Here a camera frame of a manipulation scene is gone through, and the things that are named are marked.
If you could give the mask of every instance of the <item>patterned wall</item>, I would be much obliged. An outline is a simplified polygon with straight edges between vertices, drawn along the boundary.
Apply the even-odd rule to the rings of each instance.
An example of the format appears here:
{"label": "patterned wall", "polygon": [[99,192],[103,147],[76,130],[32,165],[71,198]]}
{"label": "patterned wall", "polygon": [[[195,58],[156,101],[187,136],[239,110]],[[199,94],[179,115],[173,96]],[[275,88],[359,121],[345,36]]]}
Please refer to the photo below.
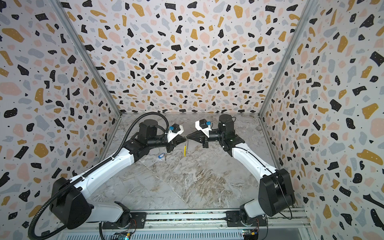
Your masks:
{"label": "patterned wall", "polygon": [[258,112],[303,0],[66,0],[123,112]]}
{"label": "patterned wall", "polygon": [[319,1],[264,120],[318,239],[384,239],[384,1]]}
{"label": "patterned wall", "polygon": [[[27,239],[52,183],[95,164],[117,117],[47,1],[0,1],[0,239]],[[48,211],[36,232],[52,231]]]}

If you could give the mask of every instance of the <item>black corrugated hose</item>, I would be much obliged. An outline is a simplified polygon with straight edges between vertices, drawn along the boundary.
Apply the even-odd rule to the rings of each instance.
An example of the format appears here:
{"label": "black corrugated hose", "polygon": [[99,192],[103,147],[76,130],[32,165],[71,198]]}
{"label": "black corrugated hose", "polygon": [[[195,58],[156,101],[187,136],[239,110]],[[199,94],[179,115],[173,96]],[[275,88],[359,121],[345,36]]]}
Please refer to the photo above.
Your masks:
{"label": "black corrugated hose", "polygon": [[68,184],[67,186],[63,187],[62,189],[60,189],[60,191],[58,191],[57,193],[55,193],[50,199],[48,199],[48,201],[46,201],[44,203],[44,205],[40,208],[40,210],[36,213],[36,215],[33,217],[31,223],[29,224],[29,228],[28,228],[28,238],[31,239],[31,240],[44,240],[44,239],[47,239],[47,238],[50,238],[52,237],[53,235],[56,235],[58,234],[60,231],[64,230],[66,228],[65,225],[59,227],[58,229],[56,229],[55,231],[47,234],[47,235],[44,235],[44,236],[37,236],[35,234],[35,227],[36,227],[36,224],[37,224],[37,221],[39,220],[39,218],[41,217],[41,215],[43,214],[43,212],[49,207],[49,205],[51,205],[51,203],[58,197],[62,196],[63,194],[65,194],[66,192],[68,192],[71,187],[73,187],[75,184],[77,184],[78,182],[80,182],[81,180],[83,180],[83,178],[86,178],[87,176],[89,176],[92,172],[94,172],[96,169],[98,169],[99,167],[103,166],[104,164],[106,164],[107,162],[111,161],[112,159],[114,159],[121,151],[121,149],[123,148],[124,146],[124,143],[127,141],[127,138],[128,138],[128,135],[131,133],[132,131],[132,128],[139,122],[140,119],[148,116],[148,115],[158,115],[160,117],[162,117],[164,119],[164,121],[166,122],[166,125],[167,125],[167,128],[166,130],[168,131],[169,130],[169,123],[168,123],[168,120],[167,118],[161,114],[161,113],[157,113],[157,112],[149,112],[149,113],[144,113],[142,115],[140,115],[138,118],[136,118],[135,121],[133,121],[133,123],[131,124],[131,126],[128,128],[128,131],[125,133],[125,136],[119,146],[119,148],[116,150],[116,152],[112,155],[112,157],[109,157],[107,159],[105,159],[104,161],[100,162],[98,165],[92,167],[91,169],[89,169],[85,174],[82,175],[82,177],[79,177],[78,179],[76,179],[75,181],[71,182],[70,184]]}

